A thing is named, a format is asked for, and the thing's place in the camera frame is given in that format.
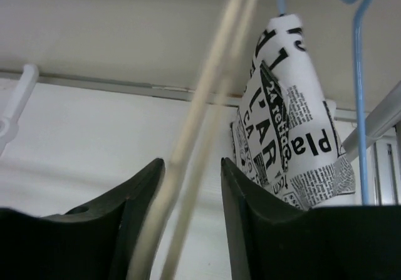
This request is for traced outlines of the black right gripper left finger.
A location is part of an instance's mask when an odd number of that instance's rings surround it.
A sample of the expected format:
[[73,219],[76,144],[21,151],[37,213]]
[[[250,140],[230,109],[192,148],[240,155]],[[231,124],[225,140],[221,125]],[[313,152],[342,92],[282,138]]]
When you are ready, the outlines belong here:
[[1,279],[125,279],[164,171],[156,158],[65,214],[33,217],[1,208]]

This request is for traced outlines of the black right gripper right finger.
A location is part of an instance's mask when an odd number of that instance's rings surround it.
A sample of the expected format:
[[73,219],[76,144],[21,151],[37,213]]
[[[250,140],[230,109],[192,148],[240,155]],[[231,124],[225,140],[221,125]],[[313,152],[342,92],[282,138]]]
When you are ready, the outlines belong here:
[[221,185],[233,279],[399,279],[400,207],[289,205],[228,158]]

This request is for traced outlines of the wooden clothes hanger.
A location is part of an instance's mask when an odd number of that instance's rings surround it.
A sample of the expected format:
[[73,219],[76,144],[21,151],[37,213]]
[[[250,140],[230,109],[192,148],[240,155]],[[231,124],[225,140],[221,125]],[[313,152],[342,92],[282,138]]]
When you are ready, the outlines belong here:
[[204,169],[222,117],[222,107],[239,67],[257,2],[258,0],[227,0],[224,6],[165,175],[148,207],[137,245],[130,259],[127,279],[148,279],[150,276],[160,240],[184,183],[190,156],[206,115],[209,95],[214,83],[218,81],[219,87],[214,99],[216,109],[202,136],[202,145],[196,156],[188,188],[182,198],[182,207],[162,269],[162,279],[172,279],[175,276]]

